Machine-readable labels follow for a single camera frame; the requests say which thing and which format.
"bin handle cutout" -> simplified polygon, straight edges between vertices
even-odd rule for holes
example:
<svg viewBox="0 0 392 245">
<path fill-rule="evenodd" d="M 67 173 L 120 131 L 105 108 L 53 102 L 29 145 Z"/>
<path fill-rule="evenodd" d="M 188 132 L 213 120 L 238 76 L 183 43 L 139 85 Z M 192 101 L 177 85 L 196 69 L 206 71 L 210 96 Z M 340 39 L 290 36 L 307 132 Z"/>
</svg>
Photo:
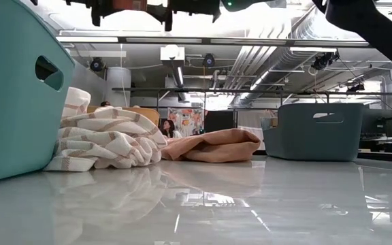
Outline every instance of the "bin handle cutout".
<svg viewBox="0 0 392 245">
<path fill-rule="evenodd" d="M 35 62 L 35 75 L 38 80 L 56 91 L 60 91 L 63 86 L 63 72 L 42 55 Z"/>
<path fill-rule="evenodd" d="M 312 117 L 316 123 L 339 124 L 344 121 L 344 117 L 340 113 L 316 113 Z"/>
</svg>

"dark hair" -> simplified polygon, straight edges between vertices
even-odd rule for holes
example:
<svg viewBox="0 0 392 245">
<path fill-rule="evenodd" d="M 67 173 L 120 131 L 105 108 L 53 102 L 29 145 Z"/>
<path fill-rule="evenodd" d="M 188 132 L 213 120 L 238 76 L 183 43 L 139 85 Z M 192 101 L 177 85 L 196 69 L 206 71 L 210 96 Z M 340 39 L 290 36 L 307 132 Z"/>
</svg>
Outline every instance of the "dark hair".
<svg viewBox="0 0 392 245">
<path fill-rule="evenodd" d="M 165 122 L 168 122 L 170 125 L 170 128 L 168 131 L 164 130 L 164 128 L 163 128 Z M 167 137 L 174 137 L 174 131 L 175 131 L 175 124 L 172 120 L 167 119 L 161 125 L 161 133 L 163 133 L 163 135 L 166 135 Z"/>
<path fill-rule="evenodd" d="M 108 102 L 108 101 L 101 102 L 101 106 L 102 106 L 102 107 L 104 107 L 104 106 L 106 106 L 106 105 L 110 105 L 110 102 Z"/>
</svg>

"glossy white table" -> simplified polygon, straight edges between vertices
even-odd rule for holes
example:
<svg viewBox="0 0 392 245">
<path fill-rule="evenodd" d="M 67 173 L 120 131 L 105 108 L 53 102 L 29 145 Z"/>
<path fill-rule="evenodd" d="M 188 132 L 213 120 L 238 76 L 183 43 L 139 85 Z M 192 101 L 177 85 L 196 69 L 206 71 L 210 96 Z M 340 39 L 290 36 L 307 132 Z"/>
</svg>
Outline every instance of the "glossy white table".
<svg viewBox="0 0 392 245">
<path fill-rule="evenodd" d="M 392 244 L 392 163 L 355 163 L 28 174 L 0 181 L 0 245 Z"/>
</svg>

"silver duct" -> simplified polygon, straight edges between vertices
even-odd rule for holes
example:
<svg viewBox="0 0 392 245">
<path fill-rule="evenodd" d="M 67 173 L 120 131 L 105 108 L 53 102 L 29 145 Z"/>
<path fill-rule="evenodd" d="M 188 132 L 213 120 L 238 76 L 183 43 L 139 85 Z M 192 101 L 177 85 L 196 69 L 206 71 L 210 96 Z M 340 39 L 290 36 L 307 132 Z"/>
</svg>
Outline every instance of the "silver duct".
<svg viewBox="0 0 392 245">
<path fill-rule="evenodd" d="M 318 39 L 322 38 L 315 30 L 315 25 L 326 25 L 324 15 L 317 9 L 313 10 L 304 21 L 291 33 L 292 39 Z M 252 81 L 253 90 L 271 89 L 271 86 L 264 86 L 262 84 L 277 83 L 283 78 L 287 77 L 287 73 L 268 72 L 269 70 L 294 70 L 299 68 L 303 63 L 316 55 L 316 52 L 291 52 L 288 47 L 279 47 L 273 51 L 272 55 L 264 62 L 258 70 L 258 76 Z M 249 105 L 261 94 L 249 93 L 237 96 L 234 99 L 235 105 Z"/>
</svg>

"poster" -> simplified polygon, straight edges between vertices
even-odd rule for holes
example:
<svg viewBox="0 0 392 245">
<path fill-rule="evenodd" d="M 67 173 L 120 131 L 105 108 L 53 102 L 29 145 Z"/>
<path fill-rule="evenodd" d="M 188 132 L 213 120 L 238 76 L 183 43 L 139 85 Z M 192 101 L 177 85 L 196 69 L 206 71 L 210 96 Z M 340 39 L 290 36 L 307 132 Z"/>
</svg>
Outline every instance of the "poster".
<svg viewBox="0 0 392 245">
<path fill-rule="evenodd" d="M 203 109 L 169 108 L 167 119 L 172 120 L 175 124 L 175 129 L 183 137 L 186 137 L 195 135 L 200 129 L 203 129 L 202 113 Z"/>
</svg>

